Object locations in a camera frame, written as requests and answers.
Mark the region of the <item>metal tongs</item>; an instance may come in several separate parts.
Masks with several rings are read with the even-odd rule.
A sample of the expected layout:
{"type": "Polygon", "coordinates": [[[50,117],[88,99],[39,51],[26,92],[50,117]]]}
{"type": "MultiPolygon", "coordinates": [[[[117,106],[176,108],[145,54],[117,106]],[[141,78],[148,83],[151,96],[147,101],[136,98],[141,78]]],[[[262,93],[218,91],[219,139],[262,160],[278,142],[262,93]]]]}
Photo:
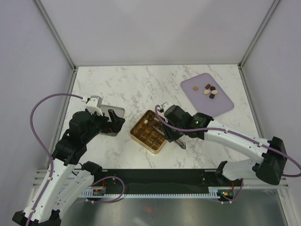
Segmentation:
{"type": "Polygon", "coordinates": [[[182,134],[162,124],[160,120],[159,122],[154,121],[152,126],[158,133],[163,135],[169,143],[175,142],[181,149],[186,150],[186,143],[181,140],[182,134]]]}

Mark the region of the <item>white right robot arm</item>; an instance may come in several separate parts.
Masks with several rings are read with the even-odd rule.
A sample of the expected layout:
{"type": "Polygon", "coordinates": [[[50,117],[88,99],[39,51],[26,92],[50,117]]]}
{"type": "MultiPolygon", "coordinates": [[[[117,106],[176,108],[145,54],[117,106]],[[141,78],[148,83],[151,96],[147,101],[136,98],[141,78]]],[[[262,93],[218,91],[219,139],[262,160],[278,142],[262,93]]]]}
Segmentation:
{"type": "Polygon", "coordinates": [[[240,134],[209,115],[190,115],[170,103],[156,107],[156,111],[163,114],[162,125],[170,140],[186,135],[221,144],[248,157],[236,162],[222,161],[215,172],[217,184],[225,186],[237,179],[258,178],[267,184],[279,185],[287,161],[281,139],[267,140],[240,134]]]}

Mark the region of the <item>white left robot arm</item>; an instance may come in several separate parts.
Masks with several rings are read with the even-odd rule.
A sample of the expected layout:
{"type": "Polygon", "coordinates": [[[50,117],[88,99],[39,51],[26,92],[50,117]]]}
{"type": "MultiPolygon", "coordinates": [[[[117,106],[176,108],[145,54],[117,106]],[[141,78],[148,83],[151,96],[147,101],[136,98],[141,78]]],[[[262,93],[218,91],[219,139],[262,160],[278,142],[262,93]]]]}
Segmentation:
{"type": "Polygon", "coordinates": [[[101,115],[97,111],[76,112],[69,122],[69,128],[49,154],[50,166],[38,192],[30,205],[17,211],[12,220],[20,226],[58,226],[63,215],[88,187],[97,186],[103,180],[102,167],[88,161],[69,185],[63,185],[87,151],[87,144],[99,133],[119,133],[125,119],[118,117],[114,110],[109,115],[101,115]]]}

